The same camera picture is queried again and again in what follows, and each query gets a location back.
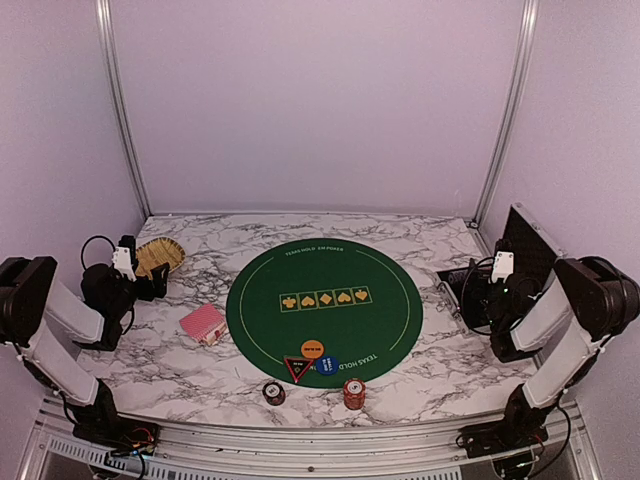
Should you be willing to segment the red poker chip stack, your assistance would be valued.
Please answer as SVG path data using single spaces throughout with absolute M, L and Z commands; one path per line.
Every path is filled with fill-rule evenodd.
M 343 385 L 343 402 L 349 410 L 360 410 L 366 399 L 366 385 L 358 378 L 348 379 Z

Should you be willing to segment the blue small blind button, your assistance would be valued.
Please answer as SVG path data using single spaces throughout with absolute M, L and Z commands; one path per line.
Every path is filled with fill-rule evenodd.
M 318 358 L 314 363 L 316 371 L 324 376 L 335 375 L 340 369 L 340 362 L 336 357 L 325 355 Z

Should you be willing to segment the orange big blind button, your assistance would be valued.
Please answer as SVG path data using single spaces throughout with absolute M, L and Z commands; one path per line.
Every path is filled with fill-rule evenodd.
M 325 347 L 322 342 L 311 339 L 301 345 L 300 351 L 304 358 L 315 360 L 324 355 Z

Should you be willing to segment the black poker chip stack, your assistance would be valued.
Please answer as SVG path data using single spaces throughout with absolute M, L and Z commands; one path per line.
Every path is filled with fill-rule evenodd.
M 271 406 L 280 406 L 286 400 L 286 392 L 282 385 L 275 381 L 266 383 L 262 388 L 265 401 Z

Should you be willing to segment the triangular all-in dealer button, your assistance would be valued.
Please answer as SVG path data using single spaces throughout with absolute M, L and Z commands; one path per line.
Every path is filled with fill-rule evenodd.
M 303 376 L 315 364 L 314 359 L 307 357 L 285 356 L 283 360 L 294 384 L 298 384 Z

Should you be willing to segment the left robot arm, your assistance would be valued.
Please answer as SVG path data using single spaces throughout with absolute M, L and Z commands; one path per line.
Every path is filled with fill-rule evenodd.
M 60 342 L 112 352 L 133 318 L 135 284 L 106 264 L 84 272 L 77 297 L 57 277 L 51 256 L 9 257 L 1 264 L 1 341 L 63 403 L 75 437 L 116 449 L 152 447 L 159 427 L 121 415 L 104 380 L 82 368 Z

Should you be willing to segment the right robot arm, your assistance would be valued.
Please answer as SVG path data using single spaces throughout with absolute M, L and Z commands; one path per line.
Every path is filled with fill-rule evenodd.
M 598 256 L 557 260 L 546 288 L 516 272 L 493 273 L 484 312 L 494 355 L 508 363 L 554 345 L 535 374 L 510 394 L 498 421 L 464 427 L 470 456 L 529 446 L 546 439 L 544 424 L 564 392 L 639 315 L 639 285 Z

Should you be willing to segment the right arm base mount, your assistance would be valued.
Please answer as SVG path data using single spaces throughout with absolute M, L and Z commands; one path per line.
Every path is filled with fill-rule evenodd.
M 545 442 L 549 438 L 544 427 L 517 432 L 503 421 L 487 422 L 463 427 L 455 442 L 469 458 L 499 454 Z

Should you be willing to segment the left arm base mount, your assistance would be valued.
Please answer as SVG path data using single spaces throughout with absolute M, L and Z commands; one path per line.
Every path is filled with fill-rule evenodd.
M 153 453 L 159 432 L 156 423 L 130 418 L 122 418 L 112 427 L 84 423 L 73 428 L 75 437 L 109 447 L 118 454 Z

